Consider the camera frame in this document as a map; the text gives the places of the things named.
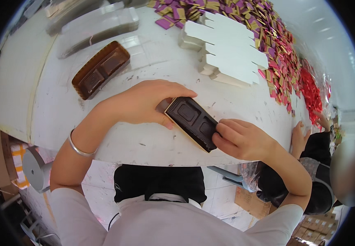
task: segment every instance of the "hand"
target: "hand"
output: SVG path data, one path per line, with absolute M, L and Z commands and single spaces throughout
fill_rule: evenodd
M 311 130 L 308 130 L 306 136 L 303 136 L 301 128 L 303 127 L 302 121 L 299 121 L 292 131 L 292 155 L 299 159 L 302 152 L 305 150 L 306 143 L 310 137 Z
M 316 122 L 320 124 L 320 126 L 325 128 L 325 132 L 331 131 L 331 127 L 329 125 L 329 121 L 327 120 L 327 118 L 322 113 L 317 112 L 315 110 L 313 110 L 313 113 L 319 117 L 319 119 L 317 119 Z
M 172 121 L 155 108 L 166 98 L 180 96 L 196 97 L 197 94 L 175 82 L 145 80 L 101 103 L 116 115 L 118 121 L 131 124 L 155 122 L 171 130 Z
M 279 145 L 256 125 L 236 120 L 221 119 L 216 126 L 213 143 L 224 153 L 240 160 L 263 161 L 272 155 Z

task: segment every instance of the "tiled floor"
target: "tiled floor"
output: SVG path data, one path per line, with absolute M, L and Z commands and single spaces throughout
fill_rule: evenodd
M 93 160 L 92 165 L 82 182 L 83 192 L 90 205 L 90 208 L 98 221 L 107 229 L 110 220 L 118 213 L 118 208 L 114 202 L 115 187 L 113 175 L 116 163 L 108 163 Z M 237 165 L 219 166 L 230 172 L 237 173 Z M 203 210 L 222 219 L 231 226 L 246 230 L 253 226 L 258 219 L 254 218 L 245 210 L 234 203 L 236 186 L 222 179 L 222 175 L 202 167 L 204 173 L 206 201 Z M 50 192 L 45 196 L 38 194 L 32 187 L 21 191 L 24 201 L 36 210 L 36 214 L 42 217 L 49 233 L 57 231 L 47 204 Z

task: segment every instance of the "cable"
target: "cable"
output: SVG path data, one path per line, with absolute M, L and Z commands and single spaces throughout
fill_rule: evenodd
M 109 231 L 109 228 L 111 227 L 111 223 L 113 221 L 113 219 L 118 215 L 119 213 L 115 214 L 115 216 L 111 219 L 111 221 L 109 222 L 109 225 L 108 225 L 108 231 Z

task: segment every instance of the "person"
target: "person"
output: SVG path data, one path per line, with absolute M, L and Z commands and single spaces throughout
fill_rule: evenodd
M 152 174 L 148 170 L 155 167 L 123 165 L 115 172 L 121 217 L 106 231 L 93 215 L 81 183 L 107 132 L 117 122 L 155 122 L 172 129 L 174 124 L 155 108 L 180 96 L 197 94 L 178 83 L 142 81 L 100 102 L 71 132 L 50 174 L 62 245 L 286 245 L 308 204 L 310 175 L 263 130 L 237 119 L 220 120 L 212 140 L 226 154 L 262 160 L 280 175 L 289 193 L 275 212 L 243 232 L 201 210 L 198 204 L 206 196 L 200 167 L 162 167 Z
M 324 131 L 310 135 L 309 130 L 304 136 L 301 130 L 304 125 L 298 122 L 293 129 L 291 154 L 305 167 L 313 181 L 310 200 L 304 214 L 325 214 L 340 203 L 335 202 L 330 180 L 331 128 L 323 114 L 317 111 L 314 111 L 314 114 L 318 116 L 316 122 L 324 128 Z M 269 165 L 264 165 L 256 178 L 257 190 L 259 190 L 257 196 L 264 202 L 270 201 L 274 206 L 279 207 L 288 193 L 281 176 Z

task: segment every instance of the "pile of wrapped chocolates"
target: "pile of wrapped chocolates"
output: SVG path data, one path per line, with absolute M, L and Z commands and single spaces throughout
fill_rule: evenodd
M 295 116 L 290 94 L 294 89 L 300 98 L 301 63 L 292 46 L 295 40 L 273 10 L 273 3 L 266 0 L 151 0 L 148 7 L 155 8 L 161 16 L 155 23 L 164 29 L 172 26 L 182 29 L 186 21 L 198 20 L 205 11 L 244 24 L 254 33 L 255 47 L 268 57 L 269 69 L 259 70 L 259 73 L 268 82 L 270 97 Z

